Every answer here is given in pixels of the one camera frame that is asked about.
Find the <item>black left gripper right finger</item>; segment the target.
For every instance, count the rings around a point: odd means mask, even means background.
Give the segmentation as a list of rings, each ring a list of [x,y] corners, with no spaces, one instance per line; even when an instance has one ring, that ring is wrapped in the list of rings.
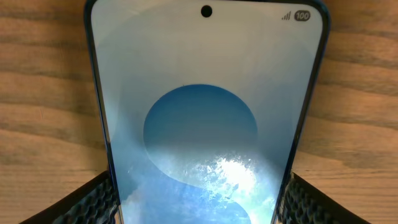
[[[278,206],[282,224],[369,224],[326,194],[291,173]]]

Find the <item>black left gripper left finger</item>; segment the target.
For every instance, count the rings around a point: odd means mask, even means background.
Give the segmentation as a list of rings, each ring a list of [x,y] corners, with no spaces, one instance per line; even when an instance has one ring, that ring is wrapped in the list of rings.
[[[21,224],[115,224],[118,206],[117,193],[106,170]]]

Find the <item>blue Galaxy smartphone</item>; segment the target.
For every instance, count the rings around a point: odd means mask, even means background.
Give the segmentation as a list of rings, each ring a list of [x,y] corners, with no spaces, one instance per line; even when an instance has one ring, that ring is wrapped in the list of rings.
[[[84,8],[123,223],[274,223],[330,30],[321,1]]]

